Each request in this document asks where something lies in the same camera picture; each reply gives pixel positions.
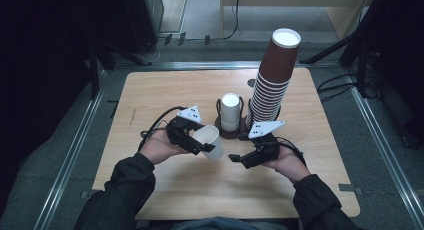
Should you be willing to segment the person's left hand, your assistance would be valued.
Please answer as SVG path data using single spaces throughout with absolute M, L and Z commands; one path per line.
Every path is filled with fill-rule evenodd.
M 146 140 L 139 153 L 146 157 L 153 165 L 157 165 L 170 157 L 187 154 L 187 151 L 173 145 L 165 130 L 157 130 Z

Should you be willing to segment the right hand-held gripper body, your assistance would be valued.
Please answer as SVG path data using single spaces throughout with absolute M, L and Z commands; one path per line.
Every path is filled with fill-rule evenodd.
M 270 161 L 278 157 L 279 143 L 272 132 L 285 124 L 284 120 L 254 122 L 248 138 L 254 144 L 254 161 Z

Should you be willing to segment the person's grey-blue clothing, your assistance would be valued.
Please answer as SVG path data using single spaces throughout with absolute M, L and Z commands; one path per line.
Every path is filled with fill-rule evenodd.
M 176 223 L 170 230 L 289 230 L 289 227 L 270 222 L 248 222 L 216 216 Z

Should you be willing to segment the dark wooden cup holder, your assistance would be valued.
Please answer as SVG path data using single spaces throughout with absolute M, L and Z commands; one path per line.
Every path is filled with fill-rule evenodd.
M 239 128 L 233 132 L 227 132 L 224 131 L 221 127 L 221 99 L 218 99 L 216 101 L 216 111 L 217 111 L 217 118 L 215 120 L 214 125 L 218 128 L 219 134 L 221 137 L 226 139 L 235 139 L 235 138 L 241 138 L 243 141 L 250 140 L 248 138 L 248 134 L 251 130 L 251 127 L 254 123 L 254 121 L 251 121 L 249 124 L 246 122 L 246 118 L 243 116 L 243 110 L 244 110 L 244 100 L 242 97 L 239 97 L 240 99 L 240 120 L 239 120 Z

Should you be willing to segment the black metal stand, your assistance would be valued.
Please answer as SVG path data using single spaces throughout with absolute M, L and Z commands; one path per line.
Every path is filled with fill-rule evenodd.
M 100 92 L 100 74 L 98 63 L 101 63 L 107 70 L 113 70 L 115 61 L 112 54 L 117 53 L 132 63 L 139 66 L 151 64 L 148 60 L 143 60 L 140 56 L 125 51 L 123 48 L 105 40 L 92 40 L 89 44 L 89 70 L 91 73 L 91 98 L 94 99 Z

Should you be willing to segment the dark cabinet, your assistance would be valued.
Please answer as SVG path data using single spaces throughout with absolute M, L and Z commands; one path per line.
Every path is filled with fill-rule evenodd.
M 164 14 L 162 0 L 124 0 L 130 18 L 136 50 L 141 53 L 146 47 L 154 45 Z

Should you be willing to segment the light wooden furniture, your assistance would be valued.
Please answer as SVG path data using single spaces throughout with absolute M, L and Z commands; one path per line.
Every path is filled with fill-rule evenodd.
M 230 7 L 241 8 L 242 29 L 271 31 L 278 27 L 294 28 L 300 32 L 323 31 L 314 17 L 321 9 L 338 39 L 346 37 L 358 25 L 363 9 L 372 0 L 219 0 L 220 29 L 224 33 L 224 11 Z

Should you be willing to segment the stack of white paper cups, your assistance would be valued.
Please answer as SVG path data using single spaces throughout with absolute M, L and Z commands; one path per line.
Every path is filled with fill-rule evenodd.
M 240 99 L 235 93 L 226 93 L 221 99 L 221 127 L 233 132 L 239 128 Z

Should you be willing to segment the single white paper cup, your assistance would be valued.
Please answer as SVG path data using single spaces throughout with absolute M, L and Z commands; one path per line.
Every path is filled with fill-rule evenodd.
M 211 161 L 220 159 L 223 155 L 223 147 L 219 130 L 213 125 L 207 125 L 193 133 L 192 137 L 202 144 L 213 145 L 210 152 L 203 151 L 203 154 Z

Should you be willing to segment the black tripod stand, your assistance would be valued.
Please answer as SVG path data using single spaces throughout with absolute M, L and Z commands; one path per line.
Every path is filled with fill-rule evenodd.
M 347 37 L 304 59 L 313 64 L 343 49 L 339 63 L 358 63 L 356 88 L 362 95 L 376 81 L 406 146 L 424 150 L 424 0 L 373 0 L 358 27 Z

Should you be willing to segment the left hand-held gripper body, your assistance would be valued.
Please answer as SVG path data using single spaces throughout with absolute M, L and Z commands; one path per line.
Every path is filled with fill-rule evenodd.
M 201 124 L 201 116 L 197 106 L 184 108 L 177 112 L 166 126 L 166 131 L 170 142 L 181 147 L 181 142 L 185 137 L 190 136 L 189 125 L 191 123 Z

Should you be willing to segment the metal floor rail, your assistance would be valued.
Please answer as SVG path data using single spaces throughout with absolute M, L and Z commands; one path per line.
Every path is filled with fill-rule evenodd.
M 61 168 L 49 190 L 43 208 L 37 218 L 33 230 L 48 230 L 57 207 L 62 199 L 65 188 L 68 184 L 73 168 L 78 159 L 81 148 L 85 142 L 87 133 L 92 125 L 97 109 L 104 94 L 104 83 L 108 77 L 106 70 L 100 72 L 100 89 L 89 101 L 88 107 L 73 137 L 71 145 L 67 151 Z
M 131 72 L 241 70 L 257 69 L 259 66 L 259 61 L 154 62 L 150 65 L 136 65 L 132 62 L 120 62 L 115 65 L 115 70 L 126 70 Z
M 368 101 L 356 89 L 351 92 L 414 226 L 417 230 L 424 230 L 424 204 L 397 160 Z

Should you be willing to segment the person's right hand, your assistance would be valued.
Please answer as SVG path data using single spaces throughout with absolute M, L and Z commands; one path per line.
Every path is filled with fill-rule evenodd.
M 292 184 L 295 184 L 310 175 L 310 171 L 295 155 L 295 153 L 284 146 L 280 147 L 278 158 L 264 163 L 264 166 L 283 175 Z

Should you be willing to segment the stack of brown paper cups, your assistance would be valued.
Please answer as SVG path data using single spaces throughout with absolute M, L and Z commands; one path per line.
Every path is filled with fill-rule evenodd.
M 254 122 L 274 121 L 290 83 L 301 36 L 292 29 L 280 28 L 272 33 L 261 60 L 248 104 L 246 126 Z

